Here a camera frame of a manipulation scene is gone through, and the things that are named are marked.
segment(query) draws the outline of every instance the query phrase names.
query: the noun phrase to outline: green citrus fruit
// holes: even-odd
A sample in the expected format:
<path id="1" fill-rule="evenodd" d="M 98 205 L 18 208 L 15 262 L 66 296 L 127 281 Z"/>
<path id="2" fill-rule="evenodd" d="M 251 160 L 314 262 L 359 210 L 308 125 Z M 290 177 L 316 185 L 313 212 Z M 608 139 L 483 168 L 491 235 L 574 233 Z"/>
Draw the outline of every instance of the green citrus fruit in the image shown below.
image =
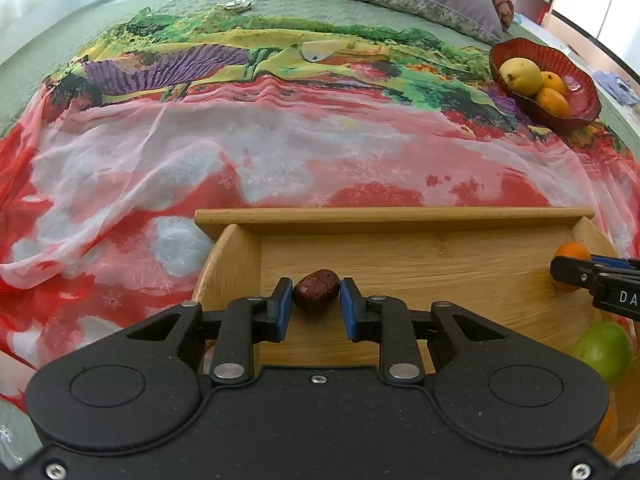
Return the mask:
<path id="1" fill-rule="evenodd" d="M 634 356 L 631 339 L 617 323 L 598 323 L 578 339 L 571 355 L 597 371 L 608 382 L 622 375 Z"/>

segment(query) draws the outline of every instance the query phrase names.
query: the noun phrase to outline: red bowl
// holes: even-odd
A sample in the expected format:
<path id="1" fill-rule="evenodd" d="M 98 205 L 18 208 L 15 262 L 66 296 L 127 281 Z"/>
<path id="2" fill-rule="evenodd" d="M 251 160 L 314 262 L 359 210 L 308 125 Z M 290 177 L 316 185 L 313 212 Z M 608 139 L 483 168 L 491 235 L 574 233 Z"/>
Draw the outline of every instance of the red bowl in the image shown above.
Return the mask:
<path id="1" fill-rule="evenodd" d="M 498 70 L 502 64 L 512 57 L 525 57 L 532 60 L 540 70 L 558 74 L 569 93 L 566 100 L 569 103 L 571 116 L 558 117 L 547 112 L 542 106 L 529 97 L 516 94 L 507 86 Z M 567 56 L 550 46 L 542 46 L 524 38 L 499 43 L 491 49 L 489 56 L 491 74 L 494 81 L 509 97 L 513 98 L 520 110 L 529 119 L 546 126 L 557 134 L 568 134 L 578 128 L 591 124 L 600 115 L 602 104 L 598 99 L 598 91 L 591 76 L 574 65 Z"/>

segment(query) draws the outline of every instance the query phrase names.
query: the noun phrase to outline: wooden tray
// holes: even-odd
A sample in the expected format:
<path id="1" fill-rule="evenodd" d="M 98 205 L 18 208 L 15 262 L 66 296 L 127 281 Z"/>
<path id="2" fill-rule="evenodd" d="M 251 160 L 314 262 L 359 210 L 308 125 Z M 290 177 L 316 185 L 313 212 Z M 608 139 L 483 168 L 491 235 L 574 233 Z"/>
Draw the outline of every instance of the wooden tray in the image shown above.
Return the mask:
<path id="1" fill-rule="evenodd" d="M 269 295 L 317 269 L 355 279 L 364 296 L 386 294 L 428 310 L 448 300 L 561 351 L 606 313 L 584 290 L 562 294 L 548 266 L 571 240 L 592 253 L 616 251 L 579 208 L 315 208 L 198 210 L 216 241 L 193 299 L 205 310 L 242 296 Z M 433 371 L 421 345 L 427 371 Z M 321 317 L 294 308 L 283 343 L 262 343 L 261 364 L 376 364 L 378 346 L 347 340 L 338 301 Z M 640 366 L 611 393 L 617 423 L 596 442 L 612 460 L 638 434 Z"/>

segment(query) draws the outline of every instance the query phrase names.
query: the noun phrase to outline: screw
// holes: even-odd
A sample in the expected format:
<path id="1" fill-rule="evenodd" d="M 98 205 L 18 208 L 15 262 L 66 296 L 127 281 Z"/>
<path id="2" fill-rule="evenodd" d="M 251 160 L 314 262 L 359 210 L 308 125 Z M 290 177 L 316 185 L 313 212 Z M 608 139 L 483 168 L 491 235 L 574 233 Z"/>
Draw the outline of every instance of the screw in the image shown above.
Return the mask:
<path id="1" fill-rule="evenodd" d="M 389 375 L 395 379 L 415 379 L 420 375 L 420 368 L 410 363 L 398 363 L 389 367 Z"/>
<path id="2" fill-rule="evenodd" d="M 222 363 L 213 368 L 213 374 L 220 379 L 237 379 L 244 374 L 244 367 L 238 363 Z"/>
<path id="3" fill-rule="evenodd" d="M 587 480 L 591 476 L 591 466 L 589 464 L 578 464 L 571 471 L 571 480 Z"/>
<path id="4" fill-rule="evenodd" d="M 66 478 L 66 469 L 60 464 L 49 464 L 44 472 L 51 480 L 64 480 Z"/>

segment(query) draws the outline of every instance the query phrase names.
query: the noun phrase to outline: pear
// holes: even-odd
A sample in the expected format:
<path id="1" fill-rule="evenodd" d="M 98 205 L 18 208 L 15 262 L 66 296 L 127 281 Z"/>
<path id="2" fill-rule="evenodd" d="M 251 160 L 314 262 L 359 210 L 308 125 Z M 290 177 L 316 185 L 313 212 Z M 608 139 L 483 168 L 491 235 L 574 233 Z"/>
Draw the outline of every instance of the pear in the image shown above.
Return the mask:
<path id="1" fill-rule="evenodd" d="M 542 73 L 530 59 L 514 57 L 500 67 L 500 76 L 505 83 L 524 97 L 532 97 L 542 88 Z"/>

